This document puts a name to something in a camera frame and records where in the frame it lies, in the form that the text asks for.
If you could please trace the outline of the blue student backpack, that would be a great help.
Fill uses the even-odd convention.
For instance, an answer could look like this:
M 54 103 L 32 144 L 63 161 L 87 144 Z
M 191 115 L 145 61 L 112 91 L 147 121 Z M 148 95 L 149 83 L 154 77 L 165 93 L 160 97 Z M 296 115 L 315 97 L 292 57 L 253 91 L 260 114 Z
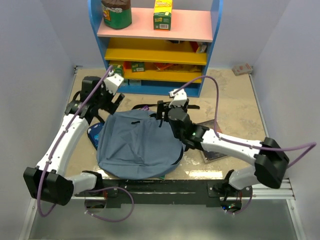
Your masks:
M 180 164 L 186 146 L 174 137 L 168 122 L 157 120 L 156 112 L 131 110 L 107 117 L 99 133 L 96 161 L 98 167 L 120 179 L 158 178 Z

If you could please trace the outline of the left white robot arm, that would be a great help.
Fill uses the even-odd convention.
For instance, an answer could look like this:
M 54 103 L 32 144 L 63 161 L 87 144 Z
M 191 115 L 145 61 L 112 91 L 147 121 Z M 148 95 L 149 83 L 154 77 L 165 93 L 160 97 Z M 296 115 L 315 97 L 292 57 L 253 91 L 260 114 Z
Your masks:
M 57 205 L 66 205 L 74 195 L 87 191 L 99 196 L 104 190 L 102 176 L 93 171 L 83 171 L 66 177 L 67 165 L 81 136 L 88 129 L 99 110 L 114 114 L 124 95 L 113 101 L 124 78 L 115 73 L 101 80 L 86 76 L 81 90 L 76 92 L 65 109 L 61 127 L 51 146 L 37 163 L 27 167 L 23 178 L 32 198 Z

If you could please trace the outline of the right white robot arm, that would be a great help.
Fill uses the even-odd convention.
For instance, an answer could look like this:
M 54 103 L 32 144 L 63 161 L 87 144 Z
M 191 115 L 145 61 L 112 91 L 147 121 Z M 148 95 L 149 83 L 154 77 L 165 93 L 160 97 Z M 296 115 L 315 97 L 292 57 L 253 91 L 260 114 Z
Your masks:
M 191 121 L 188 104 L 175 106 L 172 102 L 157 102 L 156 118 L 168 122 L 173 135 L 186 149 L 218 152 L 240 159 L 250 166 L 230 170 L 214 190 L 224 196 L 235 196 L 242 189 L 263 184 L 271 189 L 282 185 L 289 164 L 288 156 L 279 150 L 278 143 L 269 137 L 263 141 L 232 137 Z

